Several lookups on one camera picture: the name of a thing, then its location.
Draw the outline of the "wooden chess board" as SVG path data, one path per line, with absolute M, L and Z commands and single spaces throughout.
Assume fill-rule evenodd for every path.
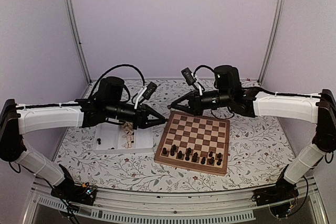
M 193 116 L 187 113 L 173 111 L 164 128 L 161 140 L 156 150 L 154 161 L 159 164 L 188 169 L 193 172 L 207 173 L 211 175 L 224 176 L 227 173 L 228 147 L 229 147 L 230 121 L 216 119 L 209 116 Z M 170 155 L 172 145 L 177 149 L 175 155 Z M 188 148 L 191 148 L 190 160 L 185 160 Z M 182 158 L 178 159 L 177 154 L 182 151 Z M 193 153 L 198 153 L 198 162 L 192 162 Z M 211 159 L 209 153 L 214 154 L 214 164 L 209 165 Z M 222 153 L 221 166 L 217 165 L 217 154 Z M 206 157 L 205 164 L 201 164 L 203 157 Z

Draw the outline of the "white plastic compartment tray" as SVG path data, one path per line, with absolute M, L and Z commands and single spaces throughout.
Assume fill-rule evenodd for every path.
M 96 154 L 131 154 L 153 151 L 152 129 L 134 130 L 130 123 L 100 124 L 96 128 L 92 150 Z

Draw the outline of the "dark rook chess piece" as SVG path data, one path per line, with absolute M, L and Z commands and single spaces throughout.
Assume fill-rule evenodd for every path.
M 217 165 L 218 165 L 218 166 L 221 166 L 222 161 L 223 161 L 222 159 L 219 159 L 219 160 L 217 161 Z

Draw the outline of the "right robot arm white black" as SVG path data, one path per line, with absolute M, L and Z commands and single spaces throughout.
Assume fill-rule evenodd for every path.
M 267 91 L 261 87 L 243 88 L 236 67 L 222 65 L 212 69 L 215 81 L 213 91 L 204 91 L 196 73 L 185 68 L 181 71 L 194 90 L 173 101 L 168 108 L 192 115 L 204 110 L 228 108 L 233 114 L 255 118 L 275 116 L 307 121 L 316 125 L 316 133 L 299 155 L 282 171 L 271 196 L 276 201 L 291 194 L 292 186 L 327 153 L 335 151 L 335 99 L 330 90 L 320 93 L 295 94 Z

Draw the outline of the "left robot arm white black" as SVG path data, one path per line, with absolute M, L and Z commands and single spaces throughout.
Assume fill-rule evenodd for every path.
M 86 99 L 67 103 L 25 105 L 8 99 L 1 112 L 1 160 L 15 162 L 42 177 L 57 188 L 67 200 L 78 195 L 72 176 L 61 165 L 56 165 L 28 144 L 27 133 L 62 127 L 92 127 L 101 123 L 132 123 L 133 129 L 147 129 L 161 125 L 166 118 L 150 106 L 142 104 L 157 89 L 150 82 L 139 92 L 134 104 L 121 100 L 126 89 L 124 80 L 107 77 L 97 82 Z

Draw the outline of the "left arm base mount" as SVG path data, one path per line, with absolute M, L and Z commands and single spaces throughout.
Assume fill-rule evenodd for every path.
M 75 184 L 67 169 L 62 165 L 59 166 L 65 179 L 58 186 L 53 186 L 51 195 L 70 202 L 93 206 L 97 195 L 97 186 L 91 185 L 89 182 L 81 185 Z

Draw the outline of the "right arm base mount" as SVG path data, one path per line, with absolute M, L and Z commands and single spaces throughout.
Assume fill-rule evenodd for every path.
M 286 201 L 270 207 L 271 214 L 276 218 L 288 217 L 297 204 L 299 196 L 296 184 L 287 182 L 283 177 L 284 175 L 281 175 L 273 186 L 255 189 L 251 197 L 252 202 L 255 202 L 257 206 Z

